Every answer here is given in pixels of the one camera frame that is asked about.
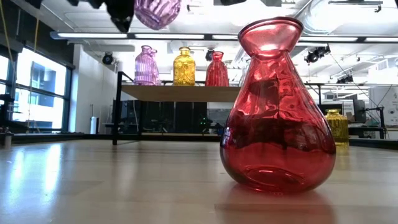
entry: trash can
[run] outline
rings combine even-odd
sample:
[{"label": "trash can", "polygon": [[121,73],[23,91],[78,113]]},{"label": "trash can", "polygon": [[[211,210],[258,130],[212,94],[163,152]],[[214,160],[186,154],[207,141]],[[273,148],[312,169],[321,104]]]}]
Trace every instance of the trash can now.
[{"label": "trash can", "polygon": [[10,149],[11,141],[14,134],[0,133],[0,149]]}]

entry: window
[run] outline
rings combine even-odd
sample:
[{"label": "window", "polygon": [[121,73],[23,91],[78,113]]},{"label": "window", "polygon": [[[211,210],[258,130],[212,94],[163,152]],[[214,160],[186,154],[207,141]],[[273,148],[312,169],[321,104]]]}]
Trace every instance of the window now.
[{"label": "window", "polygon": [[6,86],[3,84],[0,84],[0,94],[5,94],[6,93]]},{"label": "window", "polygon": [[67,128],[63,113],[70,101],[68,82],[70,71],[65,66],[23,49],[18,55],[12,119],[32,129]]},{"label": "window", "polygon": [[65,95],[67,68],[28,49],[18,55],[17,83]]},{"label": "window", "polygon": [[0,84],[0,94],[5,94],[6,93],[6,86],[3,84]]},{"label": "window", "polygon": [[8,58],[0,56],[0,79],[6,80],[7,74],[8,74]]},{"label": "window", "polygon": [[14,121],[29,122],[31,128],[62,128],[64,99],[16,88]]}]

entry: spotlight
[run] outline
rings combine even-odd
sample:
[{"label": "spotlight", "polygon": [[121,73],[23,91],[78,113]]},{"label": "spotlight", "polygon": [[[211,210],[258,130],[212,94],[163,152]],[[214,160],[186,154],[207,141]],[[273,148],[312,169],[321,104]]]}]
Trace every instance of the spotlight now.
[{"label": "spotlight", "polygon": [[212,60],[211,56],[213,55],[213,52],[214,52],[214,49],[208,49],[207,50],[207,53],[206,53],[206,56],[205,56],[206,61],[211,62],[211,60]]},{"label": "spotlight", "polygon": [[326,47],[317,47],[315,50],[308,52],[308,55],[304,58],[307,63],[315,63],[320,58],[323,58],[326,54],[330,53],[329,45]]},{"label": "spotlight", "polygon": [[102,63],[105,65],[111,65],[113,63],[113,56],[112,52],[106,52],[105,56],[102,58]]},{"label": "spotlight", "polygon": [[352,75],[344,75],[337,79],[337,84],[344,84],[344,83],[350,83],[350,82],[354,82],[354,78]]},{"label": "spotlight", "polygon": [[111,21],[120,30],[127,33],[134,15],[134,1],[132,0],[68,0],[72,6],[77,6],[80,1],[88,1],[90,5],[99,9],[102,3],[106,4],[108,14]]}]

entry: vase neck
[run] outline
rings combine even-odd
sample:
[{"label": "vase neck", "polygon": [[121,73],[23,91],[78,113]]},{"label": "vase neck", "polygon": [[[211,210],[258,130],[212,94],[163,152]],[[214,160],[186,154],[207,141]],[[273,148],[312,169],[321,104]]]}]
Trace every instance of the vase neck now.
[{"label": "vase neck", "polygon": [[332,114],[332,115],[338,115],[340,112],[340,109],[328,109],[326,111],[328,114]]},{"label": "vase neck", "polygon": [[253,55],[247,75],[247,84],[281,79],[301,82],[287,50],[263,51]]},{"label": "vase neck", "polygon": [[180,53],[181,53],[181,55],[190,55],[190,49],[189,49],[189,47],[181,47],[180,48]]},{"label": "vase neck", "polygon": [[142,50],[142,53],[150,54],[151,50],[152,50],[152,47],[150,47],[148,45],[143,45],[143,46],[141,46],[141,50]]},{"label": "vase neck", "polygon": [[211,56],[213,57],[213,61],[219,62],[223,59],[223,55],[223,52],[213,52]]}]

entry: glass vase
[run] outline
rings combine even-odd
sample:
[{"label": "glass vase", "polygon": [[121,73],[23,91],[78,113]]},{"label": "glass vase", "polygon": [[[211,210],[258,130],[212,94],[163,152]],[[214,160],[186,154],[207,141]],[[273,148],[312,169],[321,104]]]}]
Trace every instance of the glass vase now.
[{"label": "glass vase", "polygon": [[178,16],[181,0],[135,0],[136,17],[145,26],[159,30],[169,25]]},{"label": "glass vase", "polygon": [[222,61],[223,55],[223,52],[212,53],[213,60],[206,71],[206,86],[229,86],[227,68]]},{"label": "glass vase", "polygon": [[136,85],[155,85],[154,81],[154,59],[152,58],[152,48],[148,45],[141,46],[142,52],[136,57]]},{"label": "glass vase", "polygon": [[195,61],[188,47],[180,48],[180,55],[174,60],[174,85],[195,85]]},{"label": "glass vase", "polygon": [[335,139],[337,149],[348,149],[348,120],[345,116],[339,114],[340,109],[329,109],[326,111],[325,119],[328,121],[331,133]]},{"label": "glass vase", "polygon": [[238,35],[251,63],[224,126],[221,160],[234,180],[272,194],[311,190],[335,164],[328,123],[289,56],[302,29],[298,20],[276,17]]},{"label": "glass vase", "polygon": [[162,81],[160,80],[160,77],[159,77],[159,69],[157,68],[157,64],[156,64],[156,60],[155,60],[155,58],[156,58],[156,53],[157,53],[157,50],[156,49],[152,49],[151,51],[150,51],[150,56],[152,57],[152,59],[153,59],[153,61],[154,61],[154,64],[153,64],[153,66],[154,66],[154,68],[153,68],[153,72],[154,72],[154,74],[153,74],[153,79],[154,79],[154,83],[155,83],[155,85],[161,85],[162,84]]}]

